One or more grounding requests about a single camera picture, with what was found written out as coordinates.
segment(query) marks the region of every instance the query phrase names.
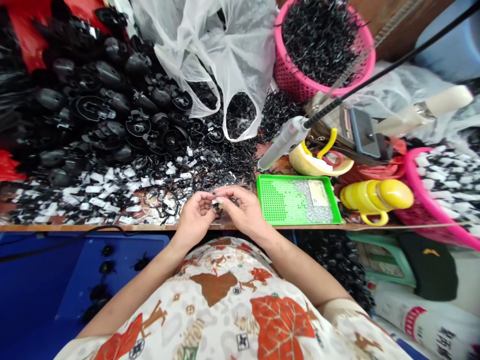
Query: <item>black cable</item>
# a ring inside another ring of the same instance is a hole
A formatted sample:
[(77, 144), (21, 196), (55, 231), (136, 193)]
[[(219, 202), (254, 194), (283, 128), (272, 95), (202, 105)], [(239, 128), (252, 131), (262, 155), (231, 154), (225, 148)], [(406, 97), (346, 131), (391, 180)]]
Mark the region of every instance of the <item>black cable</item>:
[(19, 243), (19, 242), (21, 242), (21, 241), (23, 241), (23, 240), (27, 240), (27, 239), (31, 238), (32, 236), (35, 236), (36, 234), (38, 234), (38, 233), (37, 233), (37, 232), (33, 232), (33, 233), (31, 233), (31, 234), (29, 234), (29, 235), (27, 235), (27, 236), (21, 237), (21, 238), (19, 238), (19, 239), (17, 239), (17, 240), (12, 240), (12, 241), (9, 241), (9, 242), (0, 242), (0, 247), (5, 246), (5, 245), (10, 245), (10, 244)]
[(332, 112), (338, 106), (340, 106), (345, 99), (347, 99), (351, 95), (355, 94), (359, 90), (367, 87), (368, 85), (370, 85), (374, 81), (380, 79), (382, 76), (384, 76), (384, 75), (388, 74), (389, 72), (395, 70), (400, 65), (406, 63), (408, 60), (412, 59), (414, 56), (421, 53), (423, 50), (430, 47), (432, 44), (436, 43), (438, 40), (443, 38), (446, 34), (448, 34), (454, 28), (456, 28), (464, 20), (466, 20), (467, 18), (469, 18), (470, 16), (475, 14), (479, 9), (480, 9), (480, 1), (476, 1), (464, 13), (459, 15), (455, 20), (453, 20), (451, 23), (449, 23), (447, 26), (445, 26), (442, 30), (440, 30), (437, 34), (435, 34), (430, 40), (426, 41), (424, 44), (422, 44), (418, 48), (410, 51), (408, 54), (404, 55), (402, 58), (400, 58), (399, 60), (394, 62), (392, 65), (390, 65), (389, 67), (386, 67), (385, 69), (380, 71), (378, 74), (372, 76), (370, 79), (361, 83), (360, 85), (355, 87), (353, 90), (347, 92), (345, 95), (343, 95), (341, 97), (337, 97), (328, 106), (324, 107), (322, 110), (320, 110), (314, 116), (312, 116), (310, 119), (308, 119), (303, 126), (306, 129), (310, 129), (317, 121), (320, 121), (322, 118), (324, 118), (330, 112)]
[(64, 246), (67, 246), (67, 245), (70, 245), (70, 244), (74, 243), (77, 240), (85, 238), (86, 236), (88, 236), (91, 233), (97, 232), (99, 230), (111, 229), (111, 228), (114, 228), (114, 229), (117, 229), (118, 231), (120, 231), (123, 234), (124, 237), (131, 237), (131, 236), (139, 233), (138, 231), (132, 232), (132, 233), (126, 233), (125, 230), (123, 230), (118, 225), (97, 226), (97, 227), (94, 227), (90, 230), (82, 232), (80, 235), (77, 235), (77, 236), (75, 236), (74, 238), (72, 238), (68, 241), (65, 241), (65, 242), (62, 242), (62, 243), (59, 243), (59, 244), (56, 244), (56, 245), (47, 246), (47, 247), (37, 249), (37, 250), (32, 250), (32, 251), (25, 251), (25, 252), (19, 252), (19, 253), (16, 253), (16, 254), (6, 255), (6, 256), (0, 256), (0, 263), (8, 263), (8, 262), (13, 261), (13, 260), (29, 258), (29, 257), (35, 256), (35, 255), (38, 255), (38, 254), (49, 252), (51, 250), (62, 248)]

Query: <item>wooden shelf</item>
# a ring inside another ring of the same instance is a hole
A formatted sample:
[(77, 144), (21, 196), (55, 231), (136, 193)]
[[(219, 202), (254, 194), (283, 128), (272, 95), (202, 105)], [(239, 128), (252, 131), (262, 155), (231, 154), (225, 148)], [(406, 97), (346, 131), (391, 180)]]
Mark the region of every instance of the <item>wooden shelf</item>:
[[(257, 156), (260, 157), (268, 149), (269, 145), (259, 145)], [(275, 164), (270, 168), (272, 171), (281, 172), (285, 175), (296, 175), (292, 170), (289, 159), (287, 156), (282, 156)], [(7, 212), (14, 210), (16, 204), (6, 203), (6, 200), (12, 197), (12, 193), (15, 192), (13, 187), (3, 188), (0, 192), (0, 216), (6, 214)], [(137, 196), (143, 198), (143, 192), (139, 191)], [(0, 224), (0, 232), (83, 232), (87, 230), (94, 229), (100, 224), (93, 225), (65, 225), (63, 223), (63, 218), (60, 216), (52, 216), (50, 218), (50, 224), (28, 224), (28, 225), (15, 225), (15, 224)], [(343, 224), (330, 224), (330, 225), (293, 225), (293, 226), (275, 226), (279, 230), (288, 230), (288, 229), (303, 229), (303, 230), (367, 230), (367, 229), (381, 229), (379, 226), (370, 226), (367, 224), (358, 223), (358, 217), (353, 216), (351, 219), (345, 219)], [(177, 229), (177, 224), (171, 225), (156, 225), (156, 224), (138, 224), (138, 225), (121, 225), (120, 226), (125, 231), (175, 231)], [(236, 230), (237, 228), (233, 224), (232, 220), (227, 214), (223, 214), (218, 220), (217, 223), (213, 223), (209, 230)], [(106, 229), (105, 231), (115, 231), (114, 229)]]

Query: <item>blue container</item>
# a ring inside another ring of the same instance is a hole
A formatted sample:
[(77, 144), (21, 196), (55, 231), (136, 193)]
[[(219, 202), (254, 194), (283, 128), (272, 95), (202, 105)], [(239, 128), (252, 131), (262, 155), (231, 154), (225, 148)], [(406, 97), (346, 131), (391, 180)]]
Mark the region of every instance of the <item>blue container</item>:
[[(416, 47), (432, 38), (476, 0), (456, 0), (421, 33)], [(456, 83), (480, 77), (480, 11), (415, 57), (418, 66)]]
[[(79, 233), (51, 232), (2, 246), (28, 234), (0, 233), (0, 256), (62, 243)], [(145, 252), (152, 258), (169, 241), (165, 235), (98, 232), (52, 251), (0, 263), (1, 358), (52, 360), (82, 330), (80, 317), (92, 304), (90, 290), (101, 281), (102, 262), (115, 261), (116, 273), (105, 278), (114, 295), (137, 274), (131, 267)], [(107, 258), (101, 255), (105, 245), (115, 247)]]

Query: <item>hand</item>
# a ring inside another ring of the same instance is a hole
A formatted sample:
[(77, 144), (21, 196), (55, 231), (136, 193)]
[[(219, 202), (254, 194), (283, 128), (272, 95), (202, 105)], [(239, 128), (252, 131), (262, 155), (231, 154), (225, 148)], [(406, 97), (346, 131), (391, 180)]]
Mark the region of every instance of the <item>hand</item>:
[(178, 242), (190, 250), (204, 238), (217, 217), (211, 207), (213, 199), (215, 195), (209, 192), (197, 191), (193, 194), (181, 210), (178, 228), (171, 242)]
[[(213, 193), (216, 200), (223, 204), (223, 209), (230, 215), (236, 228), (255, 242), (273, 229), (265, 221), (259, 199), (253, 192), (238, 185), (232, 185), (216, 188)], [(239, 206), (235, 205), (230, 198), (236, 198)]]

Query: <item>yellow mug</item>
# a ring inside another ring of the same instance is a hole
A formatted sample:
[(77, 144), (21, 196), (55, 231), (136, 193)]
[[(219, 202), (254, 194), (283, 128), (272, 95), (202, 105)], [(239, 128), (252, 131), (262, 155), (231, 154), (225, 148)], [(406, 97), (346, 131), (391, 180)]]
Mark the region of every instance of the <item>yellow mug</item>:
[[(367, 185), (370, 181), (362, 181), (344, 187), (340, 192), (342, 204), (360, 214), (362, 221), (371, 226), (383, 226), (389, 222), (389, 215), (386, 211), (379, 209), (369, 199)], [(371, 222), (368, 216), (380, 215), (379, 222)]]
[[(387, 212), (408, 209), (414, 204), (414, 195), (399, 180), (368, 180), (344, 187), (340, 192), (340, 200), (346, 208), (360, 213), (366, 224), (383, 226), (389, 221)], [(368, 219), (370, 215), (380, 215), (380, 222), (371, 222)]]

